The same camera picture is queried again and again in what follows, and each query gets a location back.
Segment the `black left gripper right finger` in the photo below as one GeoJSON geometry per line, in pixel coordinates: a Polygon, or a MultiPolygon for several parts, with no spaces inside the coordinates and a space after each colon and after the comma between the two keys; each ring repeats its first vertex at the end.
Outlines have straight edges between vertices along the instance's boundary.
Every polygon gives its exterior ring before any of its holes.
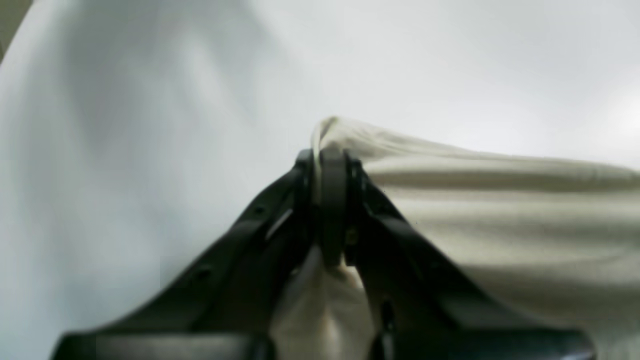
{"type": "Polygon", "coordinates": [[[478,287],[350,151],[320,151],[320,216],[325,266],[353,266],[365,289],[369,360],[594,360],[585,333],[544,325],[478,287]]]}

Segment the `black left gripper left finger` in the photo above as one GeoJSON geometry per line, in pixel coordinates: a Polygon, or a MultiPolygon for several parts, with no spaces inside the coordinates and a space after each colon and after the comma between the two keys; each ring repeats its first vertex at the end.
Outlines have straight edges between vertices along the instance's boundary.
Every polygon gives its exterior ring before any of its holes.
{"type": "Polygon", "coordinates": [[[67,333],[53,360],[276,360],[272,319],[313,241],[313,160],[302,150],[167,289],[122,319],[67,333]]]}

